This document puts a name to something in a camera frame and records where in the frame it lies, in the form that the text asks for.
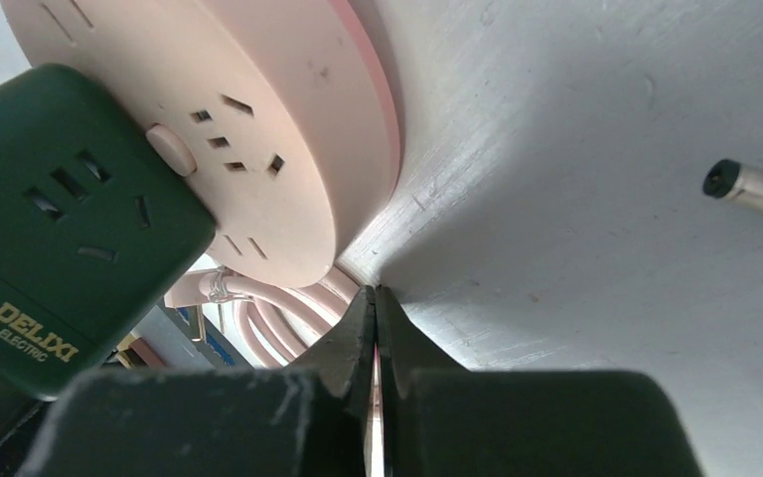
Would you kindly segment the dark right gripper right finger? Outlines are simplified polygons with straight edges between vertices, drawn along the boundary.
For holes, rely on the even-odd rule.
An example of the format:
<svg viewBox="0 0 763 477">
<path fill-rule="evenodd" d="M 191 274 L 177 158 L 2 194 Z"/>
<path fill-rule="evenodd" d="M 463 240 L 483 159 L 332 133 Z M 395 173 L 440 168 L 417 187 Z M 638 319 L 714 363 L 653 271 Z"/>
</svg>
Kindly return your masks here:
<svg viewBox="0 0 763 477">
<path fill-rule="evenodd" d="M 388 476 L 697 476 L 676 409 L 633 371 L 471 371 L 376 290 Z"/>
</svg>

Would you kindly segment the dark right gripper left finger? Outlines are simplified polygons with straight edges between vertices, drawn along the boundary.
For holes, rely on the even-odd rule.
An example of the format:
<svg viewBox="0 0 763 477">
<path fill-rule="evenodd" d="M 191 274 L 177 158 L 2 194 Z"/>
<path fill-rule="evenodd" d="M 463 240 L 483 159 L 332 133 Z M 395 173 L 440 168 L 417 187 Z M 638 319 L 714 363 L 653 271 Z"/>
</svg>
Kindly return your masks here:
<svg viewBox="0 0 763 477">
<path fill-rule="evenodd" d="M 22 476 L 363 476 L 376 295 L 278 370 L 100 370 L 48 411 Z"/>
</svg>

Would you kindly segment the dark green cube socket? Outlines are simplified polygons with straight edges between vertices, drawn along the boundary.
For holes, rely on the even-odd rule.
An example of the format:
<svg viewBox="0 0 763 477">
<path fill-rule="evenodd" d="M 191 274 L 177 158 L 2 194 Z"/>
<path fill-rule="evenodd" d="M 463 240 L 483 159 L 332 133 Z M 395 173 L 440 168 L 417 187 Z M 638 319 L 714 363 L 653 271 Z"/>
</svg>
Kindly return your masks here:
<svg viewBox="0 0 763 477">
<path fill-rule="evenodd" d="M 101 86 L 61 65 L 0 85 L 0 380 L 57 398 L 212 243 L 216 222 Z"/>
</svg>

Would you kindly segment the round pink socket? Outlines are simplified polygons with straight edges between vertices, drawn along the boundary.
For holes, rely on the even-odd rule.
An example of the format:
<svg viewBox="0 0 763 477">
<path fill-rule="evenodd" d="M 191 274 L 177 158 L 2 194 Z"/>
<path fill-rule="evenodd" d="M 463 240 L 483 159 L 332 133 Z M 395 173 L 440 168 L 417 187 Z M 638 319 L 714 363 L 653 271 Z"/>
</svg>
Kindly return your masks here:
<svg viewBox="0 0 763 477">
<path fill-rule="evenodd" d="M 401 143 L 346 1 L 6 1 L 30 64 L 102 84 L 217 221 L 215 261 L 320 281 L 388 201 Z"/>
</svg>

